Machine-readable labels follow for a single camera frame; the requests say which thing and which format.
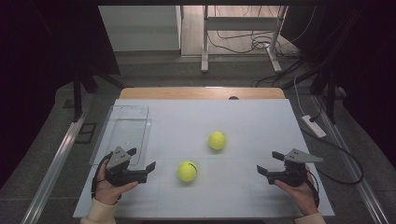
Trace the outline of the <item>black metal stand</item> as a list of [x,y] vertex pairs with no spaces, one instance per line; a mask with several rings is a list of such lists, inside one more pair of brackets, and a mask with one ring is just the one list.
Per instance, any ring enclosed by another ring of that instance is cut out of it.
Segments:
[[74,74],[74,122],[77,122],[82,117],[82,98],[81,87],[84,87],[88,93],[95,93],[98,90],[98,85],[94,80],[94,76],[98,76],[108,83],[114,85],[119,89],[124,89],[125,85],[117,81],[114,77],[94,67],[88,67],[83,72],[77,71]]
[[324,90],[327,90],[325,95],[325,109],[326,115],[332,124],[335,123],[334,119],[334,101],[335,101],[335,76],[334,72],[328,68],[320,68],[317,76],[315,77],[310,92],[315,95],[322,94]]

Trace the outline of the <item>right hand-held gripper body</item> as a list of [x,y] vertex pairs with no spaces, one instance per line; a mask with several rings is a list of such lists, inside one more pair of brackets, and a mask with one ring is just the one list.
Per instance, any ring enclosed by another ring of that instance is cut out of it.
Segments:
[[268,182],[274,184],[276,180],[279,180],[291,187],[299,187],[307,179],[305,165],[309,162],[323,162],[323,159],[294,148],[285,155],[283,162],[285,170],[268,172],[266,176]]

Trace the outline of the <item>person's right hand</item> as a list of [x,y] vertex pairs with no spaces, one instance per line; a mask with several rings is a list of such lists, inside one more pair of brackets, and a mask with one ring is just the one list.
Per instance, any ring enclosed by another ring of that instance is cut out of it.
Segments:
[[296,188],[279,180],[276,180],[275,184],[289,194],[304,217],[318,212],[314,192],[309,188],[308,184],[303,183]]

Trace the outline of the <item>dark curtain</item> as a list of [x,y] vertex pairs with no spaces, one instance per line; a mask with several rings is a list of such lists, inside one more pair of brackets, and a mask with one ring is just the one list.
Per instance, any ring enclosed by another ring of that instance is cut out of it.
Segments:
[[305,0],[286,30],[302,33],[303,54],[321,69],[311,92],[346,92],[343,106],[396,166],[396,0]]
[[0,188],[35,140],[55,93],[120,69],[95,0],[0,0]]

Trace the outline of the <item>person's left hand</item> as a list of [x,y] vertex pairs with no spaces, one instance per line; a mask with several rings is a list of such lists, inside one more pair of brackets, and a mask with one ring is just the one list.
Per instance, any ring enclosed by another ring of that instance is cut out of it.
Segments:
[[121,187],[114,187],[106,180],[106,166],[108,160],[104,160],[101,165],[95,183],[96,190],[94,191],[94,199],[100,203],[107,205],[114,205],[119,200],[119,197],[138,186],[137,182],[132,182]]

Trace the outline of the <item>black square floor frame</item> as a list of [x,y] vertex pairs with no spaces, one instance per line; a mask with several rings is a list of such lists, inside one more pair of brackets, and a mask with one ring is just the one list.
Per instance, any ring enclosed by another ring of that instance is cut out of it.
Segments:
[[76,144],[89,144],[94,136],[96,123],[83,123],[76,137]]

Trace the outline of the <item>white power strip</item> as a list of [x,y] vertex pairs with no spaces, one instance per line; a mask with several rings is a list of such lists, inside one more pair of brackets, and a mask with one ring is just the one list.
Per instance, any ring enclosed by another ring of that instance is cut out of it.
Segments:
[[308,127],[308,129],[318,138],[326,136],[326,133],[319,127],[315,121],[311,121],[309,115],[302,116],[302,121]]

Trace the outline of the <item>white cabinet panel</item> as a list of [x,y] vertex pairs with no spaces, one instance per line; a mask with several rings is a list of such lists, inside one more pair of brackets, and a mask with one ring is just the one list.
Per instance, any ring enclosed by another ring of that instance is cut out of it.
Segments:
[[114,51],[180,50],[180,6],[100,6]]

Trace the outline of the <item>plain yellow tennis ball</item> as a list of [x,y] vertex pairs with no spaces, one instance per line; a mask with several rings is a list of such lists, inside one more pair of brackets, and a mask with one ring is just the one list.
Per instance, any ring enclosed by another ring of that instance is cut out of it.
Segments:
[[223,149],[226,145],[225,134],[220,131],[214,131],[208,136],[208,145],[215,150]]

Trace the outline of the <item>white board sheet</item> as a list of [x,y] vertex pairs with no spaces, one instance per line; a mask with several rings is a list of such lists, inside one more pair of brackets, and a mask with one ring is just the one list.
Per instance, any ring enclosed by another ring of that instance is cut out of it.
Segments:
[[[145,165],[156,162],[146,183],[122,195],[117,217],[131,219],[245,219],[297,217],[300,212],[281,189],[268,184],[257,165],[281,171],[272,152],[307,149],[290,101],[118,100],[145,105],[150,128]],[[208,136],[223,132],[215,150]],[[192,161],[198,174],[181,181],[177,167]]]

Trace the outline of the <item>aluminium floor rail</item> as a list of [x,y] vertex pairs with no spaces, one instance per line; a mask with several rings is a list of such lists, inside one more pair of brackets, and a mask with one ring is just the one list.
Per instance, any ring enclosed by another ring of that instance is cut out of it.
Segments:
[[337,121],[332,124],[325,114],[324,108],[320,115],[334,143],[354,156],[354,159],[341,153],[342,160],[353,180],[361,178],[356,188],[372,217],[374,224],[390,224],[389,216],[377,197],[375,187],[380,186],[379,174],[376,168],[384,168],[382,158],[375,153],[376,145],[360,127],[348,128],[347,125],[357,125],[354,119]]
[[58,147],[56,154],[53,157],[53,160],[49,166],[48,171],[43,177],[39,188],[37,189],[33,200],[31,201],[28,209],[26,210],[25,215],[21,220],[21,224],[36,224],[39,220],[46,203],[52,193],[55,184],[59,178],[59,175],[64,168],[64,164],[68,158],[68,155],[74,145],[78,133],[84,123],[85,118],[88,115],[89,107],[92,103],[92,99],[94,98],[93,93],[88,93],[82,101],[82,113],[76,121],[73,121],[65,136]]

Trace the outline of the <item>tennis ball with dark mark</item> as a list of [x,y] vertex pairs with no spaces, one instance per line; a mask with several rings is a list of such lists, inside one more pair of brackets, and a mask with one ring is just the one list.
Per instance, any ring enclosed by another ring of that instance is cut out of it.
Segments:
[[192,161],[183,161],[177,167],[177,176],[181,181],[191,182],[197,176],[197,167]]

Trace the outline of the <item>clear plastic tray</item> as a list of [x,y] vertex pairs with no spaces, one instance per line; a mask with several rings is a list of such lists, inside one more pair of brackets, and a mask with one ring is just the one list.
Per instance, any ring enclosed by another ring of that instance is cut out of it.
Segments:
[[113,105],[110,107],[104,127],[92,153],[90,165],[100,160],[117,147],[124,151],[131,148],[136,153],[130,159],[130,170],[145,167],[145,155],[149,138],[149,108],[145,105]]

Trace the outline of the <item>white metal stand frame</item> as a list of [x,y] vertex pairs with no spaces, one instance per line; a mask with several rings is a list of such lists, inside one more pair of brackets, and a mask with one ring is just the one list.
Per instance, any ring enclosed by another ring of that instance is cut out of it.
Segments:
[[266,52],[276,73],[282,69],[276,57],[276,41],[279,36],[287,7],[280,6],[276,17],[210,17],[208,6],[204,6],[204,35],[201,71],[208,72],[208,32],[209,31],[264,31],[272,32],[272,39],[266,44]]

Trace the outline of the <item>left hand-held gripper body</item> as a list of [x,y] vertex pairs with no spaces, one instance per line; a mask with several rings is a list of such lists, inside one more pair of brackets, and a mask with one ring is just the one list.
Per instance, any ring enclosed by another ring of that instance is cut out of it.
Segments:
[[132,182],[147,182],[148,174],[146,170],[131,171],[128,169],[131,158],[127,151],[121,147],[116,147],[110,154],[110,159],[106,166],[106,180],[111,185],[121,187]]

